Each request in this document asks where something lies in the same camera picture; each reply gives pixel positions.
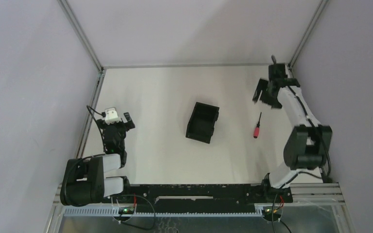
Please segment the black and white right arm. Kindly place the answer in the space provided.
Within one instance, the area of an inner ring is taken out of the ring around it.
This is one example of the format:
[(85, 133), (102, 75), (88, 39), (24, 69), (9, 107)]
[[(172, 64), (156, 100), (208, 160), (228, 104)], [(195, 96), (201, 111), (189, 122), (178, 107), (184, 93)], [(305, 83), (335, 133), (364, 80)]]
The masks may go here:
[(330, 164), (332, 129), (312, 114), (298, 80), (287, 74), (284, 63), (273, 62), (268, 66), (268, 79), (259, 80), (252, 101), (283, 109), (292, 126), (283, 149), (284, 161), (261, 183), (262, 198), (273, 202), (299, 174)]

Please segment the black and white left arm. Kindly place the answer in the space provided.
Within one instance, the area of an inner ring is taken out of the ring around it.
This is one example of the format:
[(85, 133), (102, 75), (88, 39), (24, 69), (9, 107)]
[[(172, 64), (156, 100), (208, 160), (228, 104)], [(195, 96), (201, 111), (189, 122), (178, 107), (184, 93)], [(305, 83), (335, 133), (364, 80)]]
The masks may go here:
[(135, 124), (129, 113), (124, 113), (124, 117), (125, 121), (110, 109), (104, 119), (97, 120), (104, 153), (68, 160), (60, 191), (64, 206), (100, 203), (111, 195), (120, 202), (131, 199), (133, 193), (126, 176), (106, 176), (109, 171), (124, 168), (127, 162), (125, 138)]

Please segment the red handled screwdriver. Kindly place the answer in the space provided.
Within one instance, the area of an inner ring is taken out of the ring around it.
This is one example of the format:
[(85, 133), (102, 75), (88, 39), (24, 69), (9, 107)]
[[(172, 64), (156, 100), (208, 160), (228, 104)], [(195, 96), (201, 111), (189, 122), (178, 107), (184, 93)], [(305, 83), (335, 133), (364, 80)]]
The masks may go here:
[(257, 124), (255, 126), (254, 133), (253, 133), (253, 138), (258, 138), (259, 137), (261, 116), (262, 116), (262, 112), (260, 113)]

